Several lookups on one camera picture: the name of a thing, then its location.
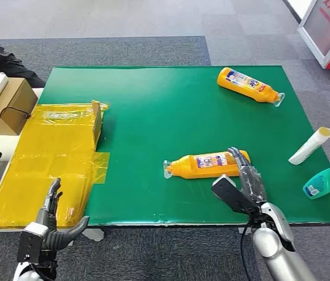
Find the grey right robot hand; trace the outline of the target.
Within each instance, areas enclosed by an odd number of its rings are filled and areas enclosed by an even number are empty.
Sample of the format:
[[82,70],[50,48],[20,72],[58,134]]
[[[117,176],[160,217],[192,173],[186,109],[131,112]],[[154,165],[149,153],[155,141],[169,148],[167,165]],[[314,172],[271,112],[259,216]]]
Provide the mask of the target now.
[[267,201],[266,190],[259,171],[235,147],[231,146],[227,151],[234,157],[238,166],[241,191],[243,194],[256,203]]

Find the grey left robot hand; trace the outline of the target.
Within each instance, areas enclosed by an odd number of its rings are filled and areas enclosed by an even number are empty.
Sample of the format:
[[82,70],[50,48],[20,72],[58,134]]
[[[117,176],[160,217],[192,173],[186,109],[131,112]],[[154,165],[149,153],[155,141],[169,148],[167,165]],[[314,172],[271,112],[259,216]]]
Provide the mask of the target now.
[[76,226],[67,231],[57,229],[56,213],[58,200],[63,195],[61,188],[61,179],[53,181],[46,195],[43,206],[40,208],[36,217],[36,223],[45,225],[48,228],[43,238],[43,250],[60,251],[64,249],[70,242],[81,235],[85,230],[90,217],[82,217]]

